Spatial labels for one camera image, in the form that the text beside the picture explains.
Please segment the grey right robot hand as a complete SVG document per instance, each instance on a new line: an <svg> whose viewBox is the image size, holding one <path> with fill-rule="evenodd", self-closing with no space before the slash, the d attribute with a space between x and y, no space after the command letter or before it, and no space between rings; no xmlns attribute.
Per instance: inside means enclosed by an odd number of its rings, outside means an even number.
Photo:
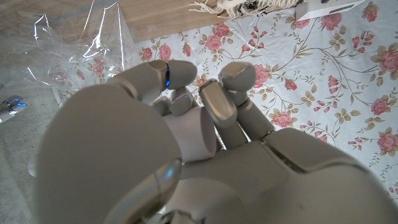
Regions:
<svg viewBox="0 0 398 224"><path fill-rule="evenodd" d="M1 123L11 119L19 112L24 110L27 104L23 102L23 97L12 95L1 102Z"/></svg>

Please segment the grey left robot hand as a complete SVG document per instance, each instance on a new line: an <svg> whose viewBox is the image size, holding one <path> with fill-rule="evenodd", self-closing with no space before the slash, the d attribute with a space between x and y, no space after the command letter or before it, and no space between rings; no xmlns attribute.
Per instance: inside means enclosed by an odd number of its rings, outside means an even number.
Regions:
<svg viewBox="0 0 398 224"><path fill-rule="evenodd" d="M39 223L396 223L397 205L347 153L275 130L232 62L200 87L181 60L142 63L75 93L37 155Z"/></svg>

